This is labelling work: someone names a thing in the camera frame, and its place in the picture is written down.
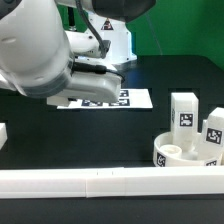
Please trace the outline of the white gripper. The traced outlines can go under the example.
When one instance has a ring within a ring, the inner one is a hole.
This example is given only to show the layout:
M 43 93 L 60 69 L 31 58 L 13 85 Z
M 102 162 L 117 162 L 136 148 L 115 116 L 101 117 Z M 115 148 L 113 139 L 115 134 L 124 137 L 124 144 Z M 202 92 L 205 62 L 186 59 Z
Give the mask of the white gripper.
M 58 94 L 48 97 L 47 104 L 70 105 L 70 99 L 92 102 L 116 103 L 119 98 L 122 75 L 104 65 L 76 62 L 68 86 Z

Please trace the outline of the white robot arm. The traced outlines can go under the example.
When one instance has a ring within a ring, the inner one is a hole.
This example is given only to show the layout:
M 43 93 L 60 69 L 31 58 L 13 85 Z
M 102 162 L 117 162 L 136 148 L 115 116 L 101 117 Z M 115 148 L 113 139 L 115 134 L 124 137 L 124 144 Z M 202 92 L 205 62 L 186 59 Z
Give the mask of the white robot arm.
M 123 77 L 94 60 L 104 59 L 111 42 L 92 24 L 89 34 L 66 31 L 58 10 L 73 7 L 128 23 L 156 0 L 0 0 L 0 89 L 50 105 L 67 106 L 71 99 L 115 103 Z M 81 62 L 81 56 L 93 59 Z

